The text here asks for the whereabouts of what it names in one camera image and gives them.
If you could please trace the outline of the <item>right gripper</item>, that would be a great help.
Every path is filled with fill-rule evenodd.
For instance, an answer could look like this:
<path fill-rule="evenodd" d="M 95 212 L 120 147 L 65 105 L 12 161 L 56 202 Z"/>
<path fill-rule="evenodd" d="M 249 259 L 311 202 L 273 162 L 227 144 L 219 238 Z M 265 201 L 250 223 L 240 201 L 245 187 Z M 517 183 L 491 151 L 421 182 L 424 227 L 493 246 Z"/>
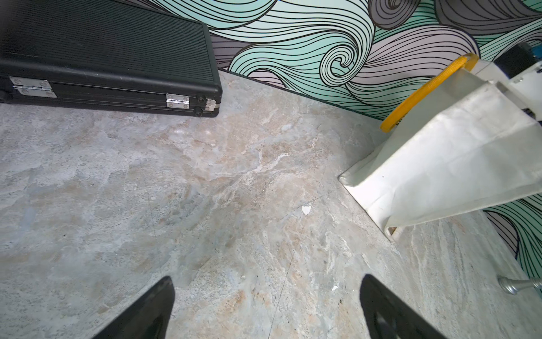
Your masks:
<path fill-rule="evenodd" d="M 523 110 L 541 121 L 541 45 L 521 42 L 493 62 L 509 79 L 511 89 L 524 99 Z"/>

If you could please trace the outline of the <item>white canvas bag yellow handles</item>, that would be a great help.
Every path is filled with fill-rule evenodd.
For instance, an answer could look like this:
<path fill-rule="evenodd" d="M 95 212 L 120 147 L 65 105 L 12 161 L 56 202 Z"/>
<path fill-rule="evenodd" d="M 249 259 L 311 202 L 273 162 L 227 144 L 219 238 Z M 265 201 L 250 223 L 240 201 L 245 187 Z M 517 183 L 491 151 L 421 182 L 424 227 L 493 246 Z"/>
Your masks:
<path fill-rule="evenodd" d="M 541 125 L 458 57 L 381 124 L 385 143 L 340 182 L 387 237 L 541 192 Z"/>

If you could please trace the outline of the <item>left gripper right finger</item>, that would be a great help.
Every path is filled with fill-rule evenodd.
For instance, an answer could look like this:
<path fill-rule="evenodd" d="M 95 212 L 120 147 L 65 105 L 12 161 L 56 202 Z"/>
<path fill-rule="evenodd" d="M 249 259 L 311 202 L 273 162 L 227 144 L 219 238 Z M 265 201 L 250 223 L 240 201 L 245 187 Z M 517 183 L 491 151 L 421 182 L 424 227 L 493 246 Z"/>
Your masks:
<path fill-rule="evenodd" d="M 445 336 L 371 274 L 359 291 L 369 336 L 401 339 L 445 339 Z"/>

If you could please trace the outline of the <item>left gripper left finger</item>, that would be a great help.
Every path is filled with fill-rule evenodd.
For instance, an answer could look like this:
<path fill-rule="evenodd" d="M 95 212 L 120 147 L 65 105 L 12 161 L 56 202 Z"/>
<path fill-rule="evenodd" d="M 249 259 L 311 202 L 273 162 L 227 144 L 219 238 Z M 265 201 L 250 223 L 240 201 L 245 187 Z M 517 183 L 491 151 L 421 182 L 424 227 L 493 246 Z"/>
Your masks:
<path fill-rule="evenodd" d="M 174 301 L 172 279 L 165 276 L 93 338 L 164 339 Z"/>

